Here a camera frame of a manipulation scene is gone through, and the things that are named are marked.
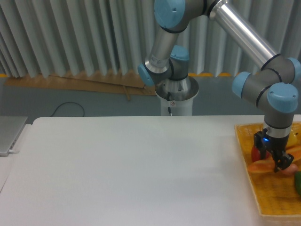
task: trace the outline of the light blue joint cap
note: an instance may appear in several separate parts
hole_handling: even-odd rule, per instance
[[[301,64],[295,58],[290,57],[288,59],[293,63],[293,65],[295,67],[295,78],[294,78],[294,81],[296,81],[296,80],[298,80],[298,79],[301,78]]]
[[[150,74],[148,73],[148,71],[146,70],[143,64],[139,64],[138,73],[145,85],[147,86],[155,85],[154,81],[151,79]]]
[[[189,52],[183,46],[174,46],[170,57],[175,60],[189,61]]]
[[[268,102],[277,111],[292,113],[298,106],[298,90],[283,82],[272,85],[268,93]]]
[[[232,83],[232,91],[235,93],[239,98],[242,98],[242,92],[243,92],[243,87],[246,82],[246,79],[249,77],[251,73],[249,72],[242,72],[239,73],[235,79],[233,80]]]
[[[173,28],[182,20],[185,12],[185,0],[155,0],[155,18],[164,28]]]

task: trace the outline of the yellow basket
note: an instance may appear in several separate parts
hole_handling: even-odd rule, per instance
[[[246,171],[252,163],[251,149],[254,133],[263,124],[236,125],[235,132],[241,147]],[[293,123],[294,133],[301,134],[301,122]],[[301,160],[295,162],[301,170]],[[259,214],[266,225],[301,226],[301,197],[295,190],[294,177],[281,173],[248,173],[249,182],[257,203]]]

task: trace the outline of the yellow fruit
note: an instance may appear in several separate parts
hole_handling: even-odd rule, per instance
[[[292,146],[295,146],[298,143],[297,135],[291,130],[290,136],[288,137],[288,141],[286,144],[286,148],[290,148]]]

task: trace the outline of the silver laptop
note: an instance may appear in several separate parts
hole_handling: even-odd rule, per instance
[[[0,116],[0,156],[8,156],[21,134],[27,117]]]

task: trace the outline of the table surface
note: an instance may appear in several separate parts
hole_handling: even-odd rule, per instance
[[[1,225],[259,226],[234,131],[256,122],[263,116],[37,119],[0,193]]]

